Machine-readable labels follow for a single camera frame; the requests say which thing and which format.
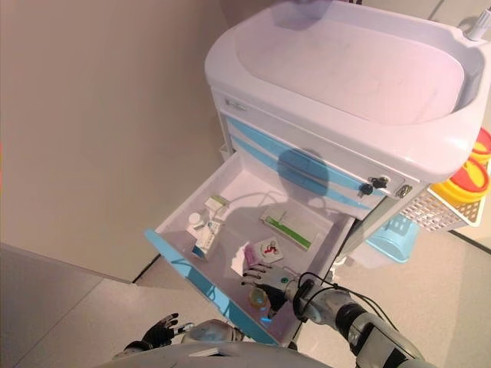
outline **open drawer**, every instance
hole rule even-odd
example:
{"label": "open drawer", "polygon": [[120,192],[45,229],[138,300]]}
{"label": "open drawer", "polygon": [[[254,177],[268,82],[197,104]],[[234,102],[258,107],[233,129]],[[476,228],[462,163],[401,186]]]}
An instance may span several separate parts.
{"label": "open drawer", "polygon": [[[186,230],[192,212],[205,208],[212,195],[229,200],[220,218],[223,230],[209,260],[192,253],[196,239]],[[297,273],[324,276],[331,267],[354,218],[327,209],[313,192],[281,179],[275,171],[244,153],[235,153],[206,180],[157,230],[146,237],[162,256],[209,298],[242,332],[261,343],[288,345],[298,328],[292,305],[286,303],[271,319],[268,311],[249,303],[250,286],[241,286],[243,246],[275,236],[284,258],[275,265]],[[259,218],[267,208],[281,207],[319,231],[308,250],[281,236]],[[234,271],[232,261],[239,265]]]}

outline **cart drawer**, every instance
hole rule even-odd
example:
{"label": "cart drawer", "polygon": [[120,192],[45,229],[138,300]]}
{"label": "cart drawer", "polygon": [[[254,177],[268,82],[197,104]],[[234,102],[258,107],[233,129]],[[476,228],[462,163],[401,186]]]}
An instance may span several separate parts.
{"label": "cart drawer", "polygon": [[[192,253],[196,239],[187,232],[188,217],[205,208],[212,195],[229,200],[224,221],[209,260]],[[278,172],[247,153],[235,153],[212,174],[157,230],[146,237],[162,256],[209,298],[239,329],[258,342],[288,345],[298,327],[292,306],[286,303],[271,319],[266,310],[249,304],[250,286],[240,285],[243,246],[275,236],[284,258],[275,265],[324,275],[331,267],[354,218],[323,206],[311,206],[320,195],[281,177]],[[305,250],[281,236],[259,218],[267,208],[281,208],[313,224],[318,232]]]}
{"label": "cart drawer", "polygon": [[300,150],[314,150],[315,156],[328,166],[355,178],[359,182],[366,183],[369,182],[370,178],[387,177],[389,180],[387,188],[381,189],[385,195],[395,197],[395,193],[404,184],[415,186],[418,183],[415,178],[399,172],[397,168],[389,168],[353,150],[339,146],[329,140],[328,137],[319,136],[302,129],[292,122],[266,113],[235,97],[230,97],[221,90],[212,87],[212,93],[216,108],[224,117],[231,117],[247,123],[254,129],[275,139],[288,142]]}
{"label": "cart drawer", "polygon": [[385,197],[379,189],[360,197],[364,182],[320,161],[309,149],[296,149],[231,117],[226,122],[235,150],[254,156],[281,177],[325,197],[329,208],[364,219]]}

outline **yellow container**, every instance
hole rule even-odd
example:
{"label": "yellow container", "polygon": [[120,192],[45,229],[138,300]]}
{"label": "yellow container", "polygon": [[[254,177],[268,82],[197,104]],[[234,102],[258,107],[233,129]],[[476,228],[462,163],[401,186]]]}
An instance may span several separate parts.
{"label": "yellow container", "polygon": [[483,165],[491,159],[491,134],[484,128],[479,131],[470,156]]}
{"label": "yellow container", "polygon": [[431,189],[453,206],[474,203],[489,191],[489,177],[483,165],[469,158],[454,176]]}

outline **white medical cart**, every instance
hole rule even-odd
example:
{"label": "white medical cart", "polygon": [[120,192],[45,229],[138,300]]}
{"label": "white medical cart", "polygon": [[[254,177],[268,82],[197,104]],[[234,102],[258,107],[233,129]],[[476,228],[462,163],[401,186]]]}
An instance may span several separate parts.
{"label": "white medical cart", "polygon": [[[401,211],[430,230],[459,224],[462,213],[427,188],[470,154],[490,55],[458,28],[365,6],[267,8],[228,30],[206,59],[227,160],[147,238],[243,332],[288,345],[299,325],[292,309],[268,319],[232,269],[244,244],[276,236],[285,256],[277,265],[324,276]],[[186,227],[213,195],[230,203],[205,261]],[[317,226],[307,251],[264,225],[271,207]]]}

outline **white basin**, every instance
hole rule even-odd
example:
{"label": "white basin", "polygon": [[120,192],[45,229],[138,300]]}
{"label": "white basin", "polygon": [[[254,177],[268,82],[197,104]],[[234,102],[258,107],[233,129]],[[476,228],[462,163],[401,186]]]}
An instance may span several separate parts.
{"label": "white basin", "polygon": [[345,2],[283,2],[227,31],[210,85],[423,182],[470,154],[491,46],[460,29]]}

